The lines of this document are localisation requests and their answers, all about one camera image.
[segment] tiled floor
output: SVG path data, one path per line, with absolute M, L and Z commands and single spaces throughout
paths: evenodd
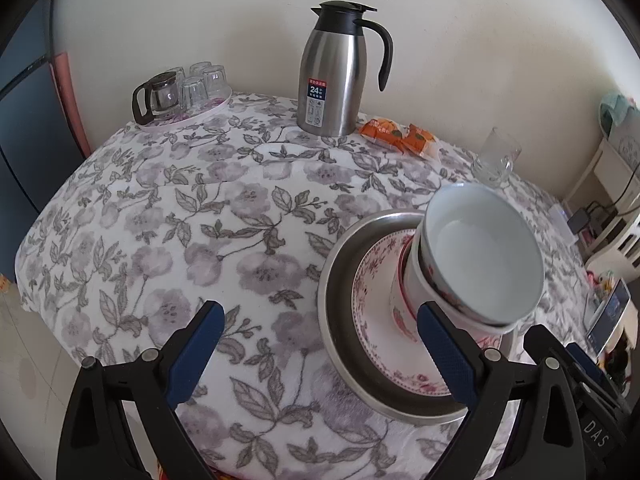
M 78 365 L 42 318 L 22 309 L 17 287 L 0 293 L 0 418 L 42 480 L 56 477 L 60 430 L 77 374 Z M 142 425 L 129 418 L 129 426 L 156 478 L 156 457 Z

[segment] black thermos handle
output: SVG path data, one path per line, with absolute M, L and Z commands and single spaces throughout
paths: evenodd
M 145 108 L 146 112 L 143 115 L 140 112 L 140 106 L 138 105 L 138 93 L 145 89 Z M 154 113 L 151 111 L 151 85 L 149 81 L 142 83 L 138 88 L 133 91 L 133 97 L 131 99 L 131 109 L 133 111 L 133 118 L 138 124 L 149 124 L 154 120 Z
M 382 92 L 385 89 L 386 80 L 389 79 L 389 72 L 391 72 L 391 59 L 394 56 L 394 42 L 386 28 L 376 22 L 357 18 L 356 20 L 353 20 L 353 23 L 361 27 L 375 30 L 380 35 L 380 38 L 382 38 L 382 43 L 385 45 L 385 53 L 382 57 L 382 66 L 378 73 L 378 87 Z

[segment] stack of bowls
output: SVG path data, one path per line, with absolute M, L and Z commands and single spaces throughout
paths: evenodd
M 398 263 L 404 322 L 426 301 L 478 340 L 505 334 L 542 295 L 544 266 L 522 216 L 479 184 L 441 188 Z

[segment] wall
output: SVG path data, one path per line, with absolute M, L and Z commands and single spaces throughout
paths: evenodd
M 57 0 L 82 120 L 97 147 L 131 118 L 130 95 L 163 68 L 209 59 L 236 90 L 296 96 L 300 56 L 325 0 Z M 600 139 L 611 88 L 640 98 L 640 60 L 600 0 L 351 0 L 388 28 L 365 32 L 362 110 L 478 149 L 492 126 L 518 138 L 516 171 L 564 193 Z

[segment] floral tablecloth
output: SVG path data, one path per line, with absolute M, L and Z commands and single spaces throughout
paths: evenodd
M 459 423 L 414 427 L 364 405 L 324 350 L 316 290 L 349 225 L 424 208 L 440 186 L 472 180 L 470 153 L 442 142 L 440 161 L 427 161 L 358 135 L 315 137 L 295 115 L 294 100 L 234 94 L 204 124 L 161 134 L 127 124 L 24 239 L 22 303 L 76 361 L 109 365 L 161 347 L 204 300 L 218 300 L 223 337 L 177 410 L 209 463 L 258 480 L 417 480 Z M 584 346 L 586 275 L 550 223 L 555 199 L 515 175 L 501 193 L 527 219 L 546 268 L 518 336 L 542 322 Z M 521 337 L 512 358 L 526 358 Z M 480 476 L 497 465 L 513 417 L 510 405 Z

